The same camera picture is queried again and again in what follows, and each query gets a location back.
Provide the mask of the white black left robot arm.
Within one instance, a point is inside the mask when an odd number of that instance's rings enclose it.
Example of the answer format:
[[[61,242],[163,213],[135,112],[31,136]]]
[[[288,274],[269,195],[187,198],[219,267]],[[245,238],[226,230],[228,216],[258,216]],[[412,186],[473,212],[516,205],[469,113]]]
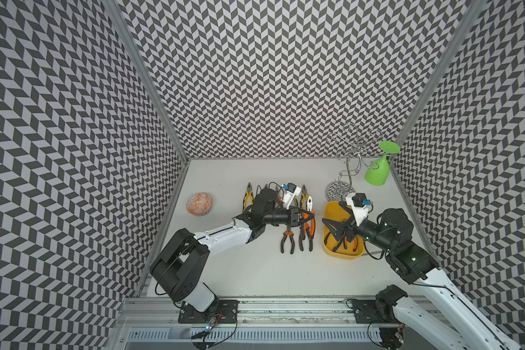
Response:
[[[315,214],[306,207],[293,204],[303,188],[293,183],[282,187],[283,194],[263,188],[232,223],[200,233],[178,230],[164,246],[150,267],[150,274],[173,302],[184,301],[197,312],[214,311],[219,302],[199,280],[212,255],[219,255],[235,246],[258,239],[267,226],[285,225],[285,238],[292,238],[292,229],[312,222]]]

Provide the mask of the aluminium corner post right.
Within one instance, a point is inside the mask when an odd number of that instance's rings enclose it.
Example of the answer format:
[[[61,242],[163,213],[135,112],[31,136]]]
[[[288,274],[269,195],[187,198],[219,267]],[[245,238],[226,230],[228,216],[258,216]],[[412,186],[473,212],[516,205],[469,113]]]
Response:
[[[433,97],[433,94],[436,91],[437,86],[440,84],[440,81],[443,79],[444,74],[446,74],[446,71],[449,69],[463,42],[467,38],[477,19],[481,16],[481,12],[487,4],[487,0],[471,1],[469,7],[466,9],[454,35],[449,40],[446,49],[440,57],[440,61],[433,70],[430,79],[424,86],[424,90],[421,92],[417,103],[412,109],[411,114],[408,116],[407,121],[396,139],[396,143],[401,147],[405,144],[429,100]]]

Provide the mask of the large yellow black pliers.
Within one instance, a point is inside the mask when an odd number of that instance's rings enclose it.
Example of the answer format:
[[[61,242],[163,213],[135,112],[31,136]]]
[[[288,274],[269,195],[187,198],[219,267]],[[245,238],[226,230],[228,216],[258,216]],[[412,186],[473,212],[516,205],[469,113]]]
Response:
[[[306,185],[302,186],[300,207],[306,211],[313,210],[313,199],[312,196],[308,193]]]

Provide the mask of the aluminium corner post left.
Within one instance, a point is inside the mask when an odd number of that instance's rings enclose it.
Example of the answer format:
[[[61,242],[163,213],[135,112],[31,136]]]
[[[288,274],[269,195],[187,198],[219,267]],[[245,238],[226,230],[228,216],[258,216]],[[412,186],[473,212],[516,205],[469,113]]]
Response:
[[[168,137],[172,142],[179,159],[184,163],[188,163],[189,158],[186,155],[181,142],[179,141],[179,137],[172,125],[169,114],[163,105],[158,90],[154,85],[153,79],[147,70],[145,62],[140,55],[134,38],[131,35],[131,31],[125,22],[125,18],[123,17],[123,14],[120,10],[118,1],[105,0],[102,1],[102,4],[105,8],[106,14],[109,16],[112,22],[113,29],[117,32],[132,64],[134,65],[138,77],[140,78],[141,83],[143,84],[144,89],[146,90],[146,93],[160,118],[160,121],[166,129],[166,133],[168,134]]]

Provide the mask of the green plastic wine glass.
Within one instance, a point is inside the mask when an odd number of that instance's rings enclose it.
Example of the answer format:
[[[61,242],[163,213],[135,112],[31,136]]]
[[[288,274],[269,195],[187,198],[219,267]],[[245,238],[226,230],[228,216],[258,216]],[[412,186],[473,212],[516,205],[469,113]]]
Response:
[[[393,141],[381,141],[379,149],[384,153],[381,158],[374,161],[365,173],[368,184],[382,186],[385,184],[389,174],[389,160],[400,152],[400,145]]]

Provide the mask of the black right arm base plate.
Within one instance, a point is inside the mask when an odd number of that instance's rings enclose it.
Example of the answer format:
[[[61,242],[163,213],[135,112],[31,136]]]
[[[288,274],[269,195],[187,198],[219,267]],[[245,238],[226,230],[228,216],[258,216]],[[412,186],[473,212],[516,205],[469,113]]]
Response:
[[[394,303],[386,302],[385,300],[347,299],[345,304],[351,309],[356,323],[359,325],[400,323],[400,320],[394,314]]]

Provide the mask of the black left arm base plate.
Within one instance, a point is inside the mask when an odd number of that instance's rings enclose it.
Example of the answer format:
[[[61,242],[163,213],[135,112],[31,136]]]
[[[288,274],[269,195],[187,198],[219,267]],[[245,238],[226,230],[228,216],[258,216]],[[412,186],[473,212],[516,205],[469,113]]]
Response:
[[[208,325],[217,321],[217,324],[234,324],[237,321],[239,309],[238,300],[216,299],[205,311],[198,311],[192,305],[185,303],[179,310],[179,324]]]

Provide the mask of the yellow plastic storage box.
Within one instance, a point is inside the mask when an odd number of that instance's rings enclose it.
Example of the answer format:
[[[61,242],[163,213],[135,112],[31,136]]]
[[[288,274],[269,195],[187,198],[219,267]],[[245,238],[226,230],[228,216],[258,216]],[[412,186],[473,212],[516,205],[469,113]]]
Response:
[[[350,213],[341,208],[338,201],[331,201],[326,205],[324,219],[345,223],[349,218]],[[352,241],[344,239],[342,243],[339,243],[328,226],[324,228],[322,243],[328,255],[346,260],[359,258],[365,250],[363,240],[359,237],[355,237]]]

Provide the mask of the aluminium corner post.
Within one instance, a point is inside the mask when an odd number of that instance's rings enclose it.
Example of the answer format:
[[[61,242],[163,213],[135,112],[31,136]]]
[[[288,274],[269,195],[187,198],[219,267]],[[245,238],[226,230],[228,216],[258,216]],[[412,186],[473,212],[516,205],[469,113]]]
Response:
[[[467,38],[477,19],[481,16],[481,12],[487,4],[487,0],[471,1],[469,7],[466,9],[454,35],[449,40],[446,49],[440,57],[440,61],[433,70],[430,79],[424,86],[424,90],[421,92],[417,103],[412,109],[411,114],[408,116],[407,121],[396,139],[396,143],[401,147],[405,144],[429,100],[433,97],[433,94],[436,91],[437,86],[440,84],[440,81],[443,79],[444,74],[446,74],[446,71],[449,69],[463,42]]]
[[[169,114],[163,105],[158,90],[154,85],[153,79],[147,70],[145,62],[140,55],[134,38],[131,35],[131,31],[125,22],[125,18],[123,17],[123,14],[120,10],[118,1],[105,0],[102,1],[102,4],[105,8],[106,14],[109,16],[112,22],[113,29],[117,32],[132,64],[134,65],[138,77],[140,78],[141,83],[143,84],[144,89],[146,90],[146,93],[160,118],[160,121],[166,129],[166,133],[168,134],[168,137],[172,142],[179,159],[184,163],[188,163],[189,158],[186,155],[181,142],[179,141],[179,137],[172,125]]]

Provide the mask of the aluminium front rail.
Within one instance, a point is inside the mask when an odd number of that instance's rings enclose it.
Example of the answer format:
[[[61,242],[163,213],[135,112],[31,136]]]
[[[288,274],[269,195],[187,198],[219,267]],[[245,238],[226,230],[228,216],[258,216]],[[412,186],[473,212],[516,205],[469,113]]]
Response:
[[[360,349],[428,349],[429,341],[407,325],[356,323],[347,299],[374,300],[371,296],[335,298],[240,298],[234,324],[179,324],[179,310],[168,298],[126,301],[105,349],[229,349],[245,344],[276,349],[332,348],[336,344]],[[431,316],[445,322],[436,307],[423,297],[414,301]]]

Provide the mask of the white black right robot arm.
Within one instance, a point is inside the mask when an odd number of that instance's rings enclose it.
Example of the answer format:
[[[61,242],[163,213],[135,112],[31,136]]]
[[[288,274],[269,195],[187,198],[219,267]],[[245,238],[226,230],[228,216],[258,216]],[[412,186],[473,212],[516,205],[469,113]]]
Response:
[[[344,221],[323,219],[335,237],[361,238],[384,252],[391,269],[420,290],[446,321],[431,316],[407,292],[389,285],[376,294],[376,313],[382,322],[399,322],[414,329],[437,349],[520,349],[450,280],[437,260],[412,241],[414,224],[403,209],[387,209],[378,223],[369,220],[370,205],[341,204],[350,214]]]

